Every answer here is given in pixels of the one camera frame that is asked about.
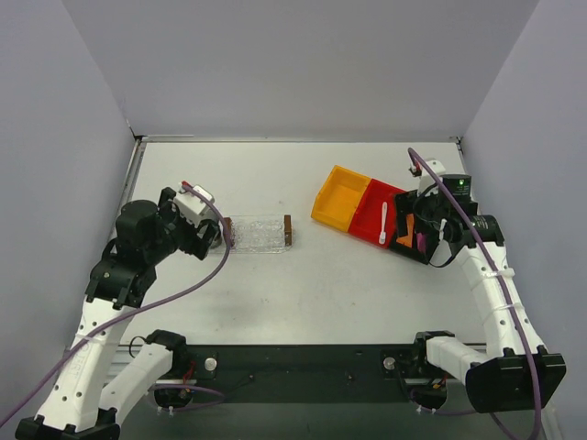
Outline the clear textured acrylic tray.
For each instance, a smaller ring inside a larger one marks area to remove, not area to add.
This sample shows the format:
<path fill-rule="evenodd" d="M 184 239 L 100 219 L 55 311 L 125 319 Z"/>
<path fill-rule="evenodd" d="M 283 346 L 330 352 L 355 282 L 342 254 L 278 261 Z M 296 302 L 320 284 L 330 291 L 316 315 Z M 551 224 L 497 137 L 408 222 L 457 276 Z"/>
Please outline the clear textured acrylic tray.
<path fill-rule="evenodd" d="M 234 253 L 283 253 L 283 217 L 285 214 L 231 216 L 235 235 Z"/>

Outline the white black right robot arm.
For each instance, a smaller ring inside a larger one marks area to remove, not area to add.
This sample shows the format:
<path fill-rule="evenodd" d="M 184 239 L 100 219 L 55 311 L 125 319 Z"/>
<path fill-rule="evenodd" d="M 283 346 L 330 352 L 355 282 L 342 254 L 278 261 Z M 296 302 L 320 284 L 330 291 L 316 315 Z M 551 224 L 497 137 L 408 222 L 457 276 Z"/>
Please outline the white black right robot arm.
<path fill-rule="evenodd" d="M 507 261 L 497 219 L 480 214 L 471 197 L 471 176 L 418 175 L 419 187 L 394 199 L 397 230 L 392 245 L 404 239 L 410 257 L 431 264 L 440 244 L 449 248 L 442 263 L 460 268 L 477 305 L 485 349 L 478 351 L 449 331 L 415 337 L 420 371 L 440 369 L 465 386 L 478 413 L 544 408 L 564 378 L 563 356 L 551 353 L 531 324 Z"/>

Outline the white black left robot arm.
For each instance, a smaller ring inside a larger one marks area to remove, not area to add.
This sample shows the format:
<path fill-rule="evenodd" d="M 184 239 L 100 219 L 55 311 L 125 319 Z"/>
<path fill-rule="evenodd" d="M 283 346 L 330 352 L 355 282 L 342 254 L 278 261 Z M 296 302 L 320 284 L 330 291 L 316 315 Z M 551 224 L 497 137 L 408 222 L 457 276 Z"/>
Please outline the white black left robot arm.
<path fill-rule="evenodd" d="M 203 260 L 229 240 L 214 197 L 187 182 L 166 187 L 158 202 L 123 205 L 115 230 L 91 270 L 72 346 L 42 379 L 54 382 L 50 394 L 34 416 L 19 422 L 17 439 L 117 439 L 128 414 L 157 380 L 190 368 L 185 338 L 156 330 L 112 381 L 106 379 L 132 319 L 195 290 L 145 304 L 157 266 L 176 251 Z"/>

